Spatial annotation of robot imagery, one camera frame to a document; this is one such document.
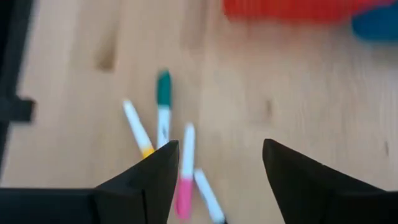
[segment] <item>marker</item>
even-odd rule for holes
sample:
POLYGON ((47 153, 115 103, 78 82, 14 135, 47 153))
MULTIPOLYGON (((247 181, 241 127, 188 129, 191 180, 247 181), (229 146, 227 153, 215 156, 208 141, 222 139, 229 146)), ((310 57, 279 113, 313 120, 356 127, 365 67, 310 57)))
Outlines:
POLYGON ((157 80, 157 149, 169 142, 172 107, 172 79, 168 70, 161 71, 157 80))
POLYGON ((185 127, 182 168, 177 185, 175 211, 181 220, 191 217, 193 164, 195 162, 195 127, 188 123, 185 127))
POLYGON ((195 177, 195 182, 197 183, 201 196, 207 205, 207 209, 209 210, 210 218, 213 223, 228 224, 224 213, 217 202, 217 198, 206 179, 205 173, 203 173, 201 169, 195 169, 193 176, 195 177))
POLYGON ((154 151, 152 143, 142 126, 137 111, 129 100, 123 101, 124 112, 129 120, 131 131, 137 141, 138 147, 144 156, 144 159, 151 155, 154 151))

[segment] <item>red container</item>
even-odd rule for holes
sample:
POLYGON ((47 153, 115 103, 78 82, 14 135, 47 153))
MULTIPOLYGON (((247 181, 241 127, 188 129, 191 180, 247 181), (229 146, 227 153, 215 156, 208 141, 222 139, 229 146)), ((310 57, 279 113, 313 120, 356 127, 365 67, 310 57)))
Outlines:
POLYGON ((395 0, 223 0, 231 19, 334 23, 395 0))

